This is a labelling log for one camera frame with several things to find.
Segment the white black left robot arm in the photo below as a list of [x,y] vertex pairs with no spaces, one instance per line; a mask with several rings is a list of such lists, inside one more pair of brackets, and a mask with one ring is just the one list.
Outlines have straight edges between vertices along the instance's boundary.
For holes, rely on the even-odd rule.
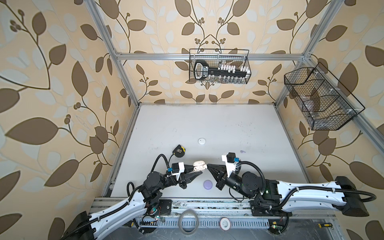
[[186,165],[183,162],[171,166],[167,157],[158,155],[144,183],[133,189],[129,196],[117,204],[102,211],[86,214],[82,212],[73,221],[75,228],[67,231],[62,240],[103,240],[123,224],[134,221],[156,210],[162,197],[162,190],[179,186],[187,188],[195,178],[207,169],[204,161]]

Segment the white earbud charging case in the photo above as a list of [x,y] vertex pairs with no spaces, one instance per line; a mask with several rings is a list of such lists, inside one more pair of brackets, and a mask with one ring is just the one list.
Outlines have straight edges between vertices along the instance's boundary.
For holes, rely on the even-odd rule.
[[199,138],[199,139],[198,139],[198,143],[199,143],[200,145],[205,145],[205,144],[206,144],[206,139],[204,139],[204,138]]

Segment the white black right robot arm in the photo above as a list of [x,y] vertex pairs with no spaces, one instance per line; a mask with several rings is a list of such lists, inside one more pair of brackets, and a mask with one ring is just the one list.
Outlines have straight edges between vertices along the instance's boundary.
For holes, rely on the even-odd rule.
[[249,199],[255,210],[272,215],[330,209],[349,217],[367,217],[365,203],[377,198],[373,193],[357,190],[347,177],[307,185],[268,180],[258,166],[248,161],[209,164],[208,170],[219,190],[227,186]]

